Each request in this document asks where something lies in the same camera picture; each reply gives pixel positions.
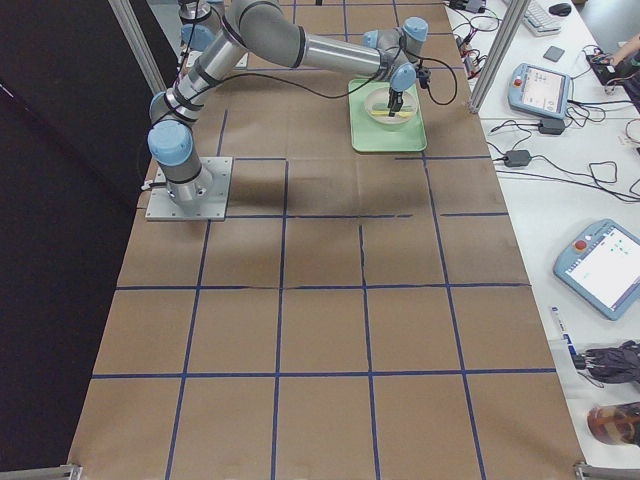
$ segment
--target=black mouse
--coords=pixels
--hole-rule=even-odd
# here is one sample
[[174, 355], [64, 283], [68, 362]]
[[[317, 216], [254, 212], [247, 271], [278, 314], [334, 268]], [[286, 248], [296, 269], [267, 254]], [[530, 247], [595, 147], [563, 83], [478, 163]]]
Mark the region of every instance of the black mouse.
[[559, 17], [566, 17], [571, 13], [571, 5], [569, 3], [557, 3], [549, 7], [549, 13], [551, 15], [558, 15]]

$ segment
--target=white desk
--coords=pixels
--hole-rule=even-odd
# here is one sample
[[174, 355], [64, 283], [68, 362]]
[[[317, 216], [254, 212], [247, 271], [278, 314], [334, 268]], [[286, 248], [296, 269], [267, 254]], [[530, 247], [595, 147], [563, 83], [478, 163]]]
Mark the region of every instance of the white desk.
[[[546, 7], [557, 2], [539, 0], [539, 3]], [[487, 6], [499, 17], [503, 17], [506, 6], [501, 0], [489, 0]], [[448, 13], [452, 26], [462, 23], [462, 17], [456, 12]], [[595, 41], [579, 14], [574, 8], [568, 17], [558, 19], [562, 23], [559, 35], [535, 37], [526, 27], [520, 27], [480, 109], [487, 141], [502, 151], [511, 149], [526, 134], [515, 127], [504, 128], [495, 133], [490, 130], [507, 119], [528, 123], [523, 119], [535, 118], [511, 110], [507, 103], [509, 80], [517, 65], [531, 63], [571, 76], [589, 68], [581, 50], [586, 45], [595, 44]], [[474, 25], [488, 28], [491, 21], [484, 19], [474, 22]], [[467, 31], [466, 27], [460, 27], [456, 33], [466, 35]], [[495, 32], [478, 32], [471, 46], [479, 49], [482, 54], [487, 54], [494, 36]], [[542, 58], [551, 45], [565, 50], [564, 56], [557, 63]], [[628, 99], [621, 87], [616, 90], [613, 95], [605, 94], [595, 75], [589, 72], [575, 80], [572, 98], [583, 102]], [[532, 155], [545, 155], [557, 165], [577, 172], [587, 173], [590, 162], [613, 160], [618, 165], [619, 182], [611, 188], [626, 193], [629, 186], [640, 178], [640, 155], [635, 149], [638, 145], [626, 138], [624, 127], [629, 119], [638, 118], [638, 113], [632, 105], [605, 108], [609, 111], [603, 123], [588, 122], [584, 128], [573, 126], [559, 137], [541, 135], [536, 131], [517, 148], [529, 150]], [[500, 157], [493, 148], [491, 153], [494, 158]], [[502, 164], [497, 164], [496, 168], [507, 170]], [[533, 160], [521, 171], [571, 178], [539, 159]], [[587, 413], [596, 405], [640, 401], [640, 386], [607, 385], [604, 389], [599, 389], [579, 376], [550, 313], [551, 306], [559, 308], [561, 318], [578, 351], [589, 347], [618, 346], [625, 340], [640, 339], [640, 305], [632, 306], [619, 321], [609, 321], [566, 287], [552, 272], [561, 250], [576, 234], [597, 220], [612, 218], [632, 233], [640, 235], [640, 205], [624, 204], [603, 192], [567, 183], [516, 175], [498, 176], [585, 459], [590, 465], [598, 467], [640, 468], [640, 448], [632, 445], [605, 445], [591, 435], [586, 424]]]

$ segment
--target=green tray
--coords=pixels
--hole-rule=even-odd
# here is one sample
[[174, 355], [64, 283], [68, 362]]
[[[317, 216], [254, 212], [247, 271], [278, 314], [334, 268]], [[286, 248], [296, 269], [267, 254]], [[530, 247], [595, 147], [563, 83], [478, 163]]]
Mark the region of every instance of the green tray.
[[[357, 79], [349, 82], [349, 90], [362, 85], [366, 80]], [[384, 125], [372, 119], [364, 109], [367, 95], [380, 87], [389, 87], [386, 82], [371, 82], [360, 90], [349, 95], [349, 116], [351, 119], [351, 144], [358, 152], [420, 152], [427, 147], [424, 123], [418, 112], [407, 123], [402, 125]], [[410, 92], [418, 99], [416, 86]]]

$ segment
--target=metal mounting plate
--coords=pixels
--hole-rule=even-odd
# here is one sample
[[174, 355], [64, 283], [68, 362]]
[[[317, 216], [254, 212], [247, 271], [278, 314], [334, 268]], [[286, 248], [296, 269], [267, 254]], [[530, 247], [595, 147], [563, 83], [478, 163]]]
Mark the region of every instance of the metal mounting plate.
[[[200, 157], [202, 167], [213, 175], [213, 185], [201, 202], [192, 209], [175, 203], [164, 187], [151, 191], [146, 218], [150, 221], [215, 220], [222, 221], [227, 213], [229, 186], [231, 184], [232, 157]], [[165, 182], [162, 169], [158, 169], [154, 182]]]

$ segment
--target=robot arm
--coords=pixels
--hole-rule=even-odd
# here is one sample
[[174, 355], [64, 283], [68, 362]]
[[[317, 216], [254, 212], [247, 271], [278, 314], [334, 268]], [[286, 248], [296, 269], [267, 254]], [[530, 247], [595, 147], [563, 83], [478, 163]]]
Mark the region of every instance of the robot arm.
[[[193, 21], [198, 18], [193, 5], [181, 5], [194, 9]], [[247, 51], [285, 67], [305, 65], [388, 81], [393, 116], [402, 107], [402, 92], [416, 81], [418, 59], [408, 52], [420, 52], [427, 28], [424, 20], [412, 17], [402, 28], [367, 32], [359, 46], [308, 34], [284, 18], [277, 0], [234, 0], [221, 16], [214, 41], [189, 74], [151, 103], [154, 127], [149, 148], [166, 176], [173, 201], [188, 208], [206, 195], [211, 179], [200, 165], [189, 127], [198, 120], [209, 91], [224, 81]]]

